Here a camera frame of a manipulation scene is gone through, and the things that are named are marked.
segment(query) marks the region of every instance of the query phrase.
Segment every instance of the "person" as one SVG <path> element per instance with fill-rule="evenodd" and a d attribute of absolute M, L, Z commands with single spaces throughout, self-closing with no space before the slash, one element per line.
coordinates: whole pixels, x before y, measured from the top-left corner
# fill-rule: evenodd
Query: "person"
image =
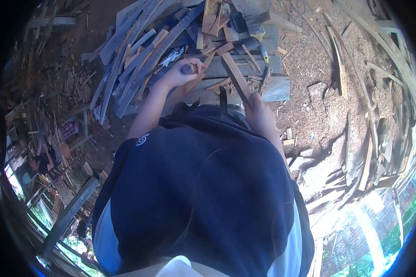
<path fill-rule="evenodd" d="M 95 203 L 95 256 L 130 276 L 306 276 L 314 241 L 275 116 L 258 93 L 245 114 L 178 103 L 194 80 L 176 63 L 150 89 Z"/>
<path fill-rule="evenodd" d="M 44 153 L 42 152 L 42 141 L 39 140 L 39 147 L 37 147 L 37 154 L 34 156 L 34 159 L 29 162 L 29 165 L 34 171 L 37 171 L 40 174 L 47 174 L 50 172 L 58 163 L 55 156 L 55 151 L 50 146 L 43 145 Z"/>

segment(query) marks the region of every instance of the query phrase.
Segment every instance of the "brick wall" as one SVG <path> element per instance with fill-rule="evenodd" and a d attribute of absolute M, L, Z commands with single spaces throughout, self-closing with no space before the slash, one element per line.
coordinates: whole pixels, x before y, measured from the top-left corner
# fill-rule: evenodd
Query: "brick wall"
<path fill-rule="evenodd" d="M 380 212 L 375 213 L 369 205 L 363 204 L 363 202 L 361 208 L 372 220 L 379 239 L 383 240 L 396 226 L 398 218 L 394 209 L 393 190 L 387 189 L 380 196 L 384 203 L 384 208 Z M 402 214 L 407 210 L 415 196 L 416 182 L 412 180 L 399 195 Z M 350 265 L 351 261 L 355 262 L 369 252 L 365 235 L 351 212 L 347 213 L 347 218 L 344 221 L 345 226 L 342 231 L 326 238 L 327 245 L 323 246 L 324 257 L 320 274 L 322 277 L 329 277 L 341 271 Z"/>

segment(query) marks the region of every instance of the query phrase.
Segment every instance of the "dirt ground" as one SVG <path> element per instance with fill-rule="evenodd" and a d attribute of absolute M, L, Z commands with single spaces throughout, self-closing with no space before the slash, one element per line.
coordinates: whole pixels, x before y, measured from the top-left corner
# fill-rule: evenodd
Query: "dirt ground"
<path fill-rule="evenodd" d="M 97 71 L 92 79 L 92 91 L 95 90 L 102 78 L 103 65 L 100 59 L 96 58 L 92 63 L 85 61 L 81 66 L 79 57 L 82 53 L 94 51 L 105 41 L 109 26 L 115 24 L 116 13 L 130 3 L 132 0 L 112 1 L 111 3 L 105 0 L 92 0 L 78 18 L 74 28 L 62 35 L 72 41 L 66 59 L 63 61 L 64 72 L 72 70 L 72 66 L 75 67 L 75 72 L 83 70 L 89 75 Z M 296 11 L 290 9 L 290 3 L 296 5 L 300 12 L 305 11 L 303 16 L 308 23 L 325 36 L 325 46 L 330 51 L 333 61 L 328 57 L 307 23 Z M 372 16 L 364 0 L 346 1 L 346 5 L 359 15 Z M 332 150 L 333 142 L 346 134 L 348 111 L 351 112 L 351 128 L 355 136 L 350 143 L 349 150 L 354 153 L 359 152 L 368 128 L 366 101 L 355 70 L 345 52 L 342 56 L 347 74 L 348 97 L 340 95 L 338 65 L 335 61 L 336 52 L 331 45 L 326 29 L 327 23 L 322 14 L 330 15 L 333 24 L 341 34 L 345 30 L 344 40 L 354 56 L 372 99 L 372 111 L 376 121 L 385 118 L 388 122 L 393 122 L 394 104 L 392 99 L 396 99 L 397 103 L 401 102 L 401 97 L 398 96 L 401 93 L 395 93 L 390 89 L 380 76 L 371 76 L 369 68 L 365 64 L 366 61 L 370 61 L 379 66 L 388 66 L 383 61 L 385 60 L 384 56 L 379 53 L 369 34 L 355 22 L 351 23 L 349 16 L 341 10 L 333 8 L 329 0 L 273 0 L 271 10 L 303 29 L 303 33 L 292 33 L 285 29 L 279 30 L 279 46 L 286 51 L 294 47 L 291 53 L 283 59 L 282 64 L 283 71 L 291 79 L 290 99 L 286 102 L 270 104 L 276 115 L 276 127 L 281 140 L 286 139 L 287 128 L 292 129 L 293 137 L 296 138 L 294 146 L 284 147 L 286 156 L 296 156 L 306 147 L 313 148 L 313 157 L 322 157 L 324 153 L 329 153 Z M 294 15 L 296 20 L 292 19 L 288 11 Z M 86 27 L 86 14 L 88 14 L 88 27 Z M 309 87 L 319 83 L 324 84 L 323 92 L 311 93 Z M 86 150 L 79 159 L 79 163 L 83 164 L 87 160 L 93 169 L 105 170 L 109 173 L 112 168 L 113 153 L 125 140 L 134 115 L 124 116 L 122 119 L 117 118 L 113 111 L 112 97 L 107 117 L 111 125 L 109 131 L 104 130 L 97 121 L 91 125 L 90 132 L 93 133 L 98 144 L 86 142 Z M 395 124 L 392 125 L 391 131 L 396 137 L 398 130 Z M 312 196 L 317 191 L 301 192 Z"/>

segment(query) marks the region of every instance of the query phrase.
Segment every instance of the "pink checkered cloth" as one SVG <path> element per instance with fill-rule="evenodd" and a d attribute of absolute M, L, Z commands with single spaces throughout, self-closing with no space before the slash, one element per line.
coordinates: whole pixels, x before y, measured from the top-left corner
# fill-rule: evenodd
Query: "pink checkered cloth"
<path fill-rule="evenodd" d="M 61 131 L 63 132 L 65 138 L 78 133 L 78 124 L 76 123 L 77 122 L 72 123 L 68 120 L 63 122 L 63 124 L 61 125 Z"/>

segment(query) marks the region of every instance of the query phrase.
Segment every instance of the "hand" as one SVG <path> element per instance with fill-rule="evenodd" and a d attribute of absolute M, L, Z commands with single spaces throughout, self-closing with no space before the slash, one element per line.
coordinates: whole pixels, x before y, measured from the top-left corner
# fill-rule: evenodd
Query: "hand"
<path fill-rule="evenodd" d="M 278 137 L 274 113 L 266 103 L 262 102 L 260 94 L 253 93 L 248 101 L 254 106 L 254 110 L 251 110 L 250 106 L 244 103 L 245 114 L 251 129 L 267 139 L 273 136 Z"/>
<path fill-rule="evenodd" d="M 197 67 L 197 73 L 200 73 L 202 69 L 207 68 L 198 58 L 187 58 L 178 61 L 165 75 L 163 75 L 157 82 L 163 86 L 167 86 L 172 89 L 175 86 L 182 86 L 189 81 L 197 78 L 197 74 L 185 75 L 180 72 L 182 66 L 186 63 L 194 64 Z"/>

